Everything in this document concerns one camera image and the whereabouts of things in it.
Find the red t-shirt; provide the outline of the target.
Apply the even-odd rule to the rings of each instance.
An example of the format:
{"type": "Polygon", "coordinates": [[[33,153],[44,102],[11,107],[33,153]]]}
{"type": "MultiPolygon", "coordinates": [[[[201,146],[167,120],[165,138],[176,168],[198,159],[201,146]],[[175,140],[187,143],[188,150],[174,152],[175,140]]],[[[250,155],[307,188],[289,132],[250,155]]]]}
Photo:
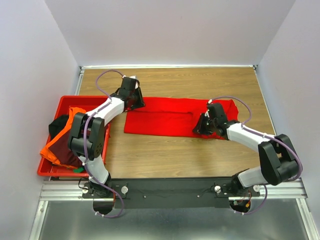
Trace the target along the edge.
{"type": "Polygon", "coordinates": [[[126,114],[124,133],[222,140],[216,133],[193,132],[207,110],[207,102],[207,99],[145,97],[144,107],[126,114]]]}

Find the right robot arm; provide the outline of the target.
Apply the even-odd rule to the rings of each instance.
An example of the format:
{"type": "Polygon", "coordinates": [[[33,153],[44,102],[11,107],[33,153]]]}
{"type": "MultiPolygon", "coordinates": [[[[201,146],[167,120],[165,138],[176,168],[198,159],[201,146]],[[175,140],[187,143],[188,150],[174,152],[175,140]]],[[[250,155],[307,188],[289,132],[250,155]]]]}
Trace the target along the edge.
{"type": "Polygon", "coordinates": [[[290,138],[285,134],[270,135],[246,127],[237,120],[228,120],[223,106],[208,102],[206,112],[201,113],[193,132],[217,136],[242,144],[259,156],[259,166],[238,172],[228,184],[229,191],[236,196],[247,192],[254,185],[277,186],[293,181],[302,173],[302,163],[290,138]]]}

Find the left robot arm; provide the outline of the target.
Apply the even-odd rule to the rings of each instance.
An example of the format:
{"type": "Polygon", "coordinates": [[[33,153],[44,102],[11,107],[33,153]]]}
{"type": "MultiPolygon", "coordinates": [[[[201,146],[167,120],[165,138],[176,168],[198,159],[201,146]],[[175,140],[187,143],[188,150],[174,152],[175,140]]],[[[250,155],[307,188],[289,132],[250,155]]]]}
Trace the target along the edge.
{"type": "Polygon", "coordinates": [[[101,198],[111,192],[111,175],[102,158],[106,126],[116,116],[144,106],[139,80],[136,76],[123,76],[121,86],[105,102],[73,117],[67,146],[81,161],[94,185],[93,191],[101,198]]]}

